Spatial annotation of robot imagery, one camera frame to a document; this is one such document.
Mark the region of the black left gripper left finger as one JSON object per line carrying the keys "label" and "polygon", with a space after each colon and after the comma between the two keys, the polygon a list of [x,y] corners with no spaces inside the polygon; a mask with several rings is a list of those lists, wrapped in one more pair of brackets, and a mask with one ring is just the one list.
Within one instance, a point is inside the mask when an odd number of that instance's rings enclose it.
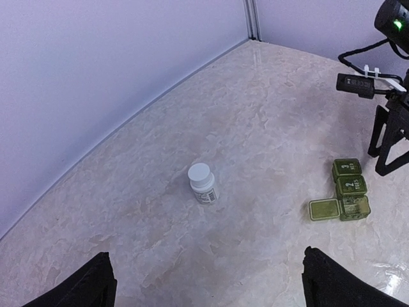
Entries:
{"label": "black left gripper left finger", "polygon": [[66,280],[26,306],[114,306],[117,280],[108,252],[100,252]]}

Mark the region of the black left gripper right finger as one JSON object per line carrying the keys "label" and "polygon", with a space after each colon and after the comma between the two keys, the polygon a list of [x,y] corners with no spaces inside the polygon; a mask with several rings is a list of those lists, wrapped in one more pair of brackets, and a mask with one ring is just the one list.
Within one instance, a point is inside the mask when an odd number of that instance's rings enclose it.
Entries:
{"label": "black left gripper right finger", "polygon": [[406,306],[358,279],[318,248],[304,251],[302,283],[307,306]]}

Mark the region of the white pill bottle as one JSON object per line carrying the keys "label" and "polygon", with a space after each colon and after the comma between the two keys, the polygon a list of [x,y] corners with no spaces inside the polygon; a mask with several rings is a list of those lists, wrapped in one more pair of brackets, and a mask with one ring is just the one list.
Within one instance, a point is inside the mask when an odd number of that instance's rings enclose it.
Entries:
{"label": "white pill bottle", "polygon": [[191,165],[187,173],[190,188],[196,200],[203,205],[215,203],[219,196],[215,183],[215,176],[205,163]]}

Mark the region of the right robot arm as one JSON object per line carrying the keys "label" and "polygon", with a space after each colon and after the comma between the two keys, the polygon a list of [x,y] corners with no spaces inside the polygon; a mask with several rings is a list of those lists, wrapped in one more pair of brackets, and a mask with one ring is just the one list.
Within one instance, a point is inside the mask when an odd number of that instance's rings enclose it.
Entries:
{"label": "right robot arm", "polygon": [[[402,59],[408,59],[408,1],[384,1],[374,21],[374,27],[385,39],[361,49],[345,52],[338,60],[354,69],[355,74],[339,74],[336,89],[372,99],[385,95],[385,107],[376,108],[368,154],[377,162],[375,171],[388,175],[408,164],[404,153],[387,162],[390,149],[408,138],[408,78],[382,74],[378,69],[361,69],[347,60],[348,56],[367,52],[385,43]],[[356,159],[336,159],[332,168],[338,197],[333,200],[341,220],[366,217],[368,206],[366,183]],[[304,252],[302,284],[307,306],[404,306],[404,303],[368,285],[318,248]]]}

